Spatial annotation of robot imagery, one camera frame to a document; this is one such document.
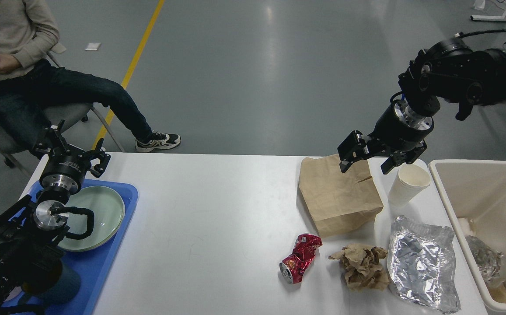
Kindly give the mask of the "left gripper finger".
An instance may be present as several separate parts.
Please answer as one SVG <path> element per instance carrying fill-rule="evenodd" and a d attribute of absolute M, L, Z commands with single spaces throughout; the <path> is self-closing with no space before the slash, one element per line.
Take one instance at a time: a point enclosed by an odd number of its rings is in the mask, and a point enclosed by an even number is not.
<path fill-rule="evenodd" d="M 93 177 L 100 178 L 110 162 L 111 155 L 103 148 L 104 138 L 99 138 L 92 150 L 84 153 L 84 165 Z"/>
<path fill-rule="evenodd" d="M 31 153 L 39 160 L 44 155 L 48 156 L 66 156 L 67 142 L 62 136 L 62 129 L 65 120 L 60 120 L 57 125 L 43 127 Z"/>

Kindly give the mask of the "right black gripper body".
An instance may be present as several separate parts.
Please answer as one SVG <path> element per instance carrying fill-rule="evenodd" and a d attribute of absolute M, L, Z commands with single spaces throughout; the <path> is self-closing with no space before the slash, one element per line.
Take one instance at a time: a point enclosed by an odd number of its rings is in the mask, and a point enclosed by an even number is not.
<path fill-rule="evenodd" d="M 424 139 L 434 127 L 430 116 L 417 114 L 407 101 L 393 101 L 367 136 L 369 156 L 403 152 L 407 158 L 419 158 L 427 149 Z"/>

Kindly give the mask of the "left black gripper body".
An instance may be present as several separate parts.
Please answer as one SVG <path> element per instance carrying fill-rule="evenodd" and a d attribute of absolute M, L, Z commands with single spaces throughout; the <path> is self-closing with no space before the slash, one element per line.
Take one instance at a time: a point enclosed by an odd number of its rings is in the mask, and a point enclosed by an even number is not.
<path fill-rule="evenodd" d="M 41 194 L 75 195 L 81 190 L 93 159 L 94 154 L 82 149 L 55 149 L 39 180 Z"/>

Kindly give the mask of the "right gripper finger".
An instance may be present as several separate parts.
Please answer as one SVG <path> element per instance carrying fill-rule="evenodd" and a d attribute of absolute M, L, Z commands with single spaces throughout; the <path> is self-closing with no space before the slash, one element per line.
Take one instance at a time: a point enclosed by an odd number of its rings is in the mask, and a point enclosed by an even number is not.
<path fill-rule="evenodd" d="M 367 146 L 367 141 L 360 131 L 352 131 L 339 145 L 338 155 L 340 159 L 339 168 L 342 173 L 359 160 L 372 158 Z"/>
<path fill-rule="evenodd" d="M 401 164 L 413 164 L 427 149 L 426 142 L 419 142 L 412 150 L 399 151 L 385 146 L 387 149 L 387 159 L 381 164 L 381 172 L 388 174 L 391 170 L 396 167 L 400 167 Z"/>

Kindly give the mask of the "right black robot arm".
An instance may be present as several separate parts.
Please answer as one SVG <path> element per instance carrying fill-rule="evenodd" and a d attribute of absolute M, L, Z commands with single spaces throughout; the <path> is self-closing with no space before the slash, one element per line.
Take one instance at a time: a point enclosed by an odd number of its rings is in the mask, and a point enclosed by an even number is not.
<path fill-rule="evenodd" d="M 455 118 L 465 120 L 476 105 L 506 100 L 506 50 L 472 50 L 464 38 L 481 32 L 459 32 L 422 49 L 399 74 L 399 92 L 377 120 L 372 132 L 352 131 L 338 146 L 339 167 L 347 172 L 354 163 L 375 156 L 385 158 L 383 174 L 401 164 L 414 163 L 427 149 L 439 98 L 458 105 Z"/>

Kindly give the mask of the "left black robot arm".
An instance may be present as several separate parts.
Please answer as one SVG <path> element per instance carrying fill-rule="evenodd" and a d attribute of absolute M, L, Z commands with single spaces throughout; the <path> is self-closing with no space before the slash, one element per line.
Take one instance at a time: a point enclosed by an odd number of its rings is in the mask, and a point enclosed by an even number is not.
<path fill-rule="evenodd" d="M 0 215 L 0 315 L 45 313 L 44 307 L 3 303 L 15 287 L 28 285 L 46 291 L 58 283 L 65 239 L 82 240 L 93 233 L 95 215 L 90 209 L 67 206 L 90 172 L 99 178 L 111 156 L 103 149 L 103 138 L 90 151 L 68 144 L 61 135 L 64 121 L 44 127 L 34 145 L 35 152 L 48 155 L 39 180 L 41 191 L 25 195 Z"/>

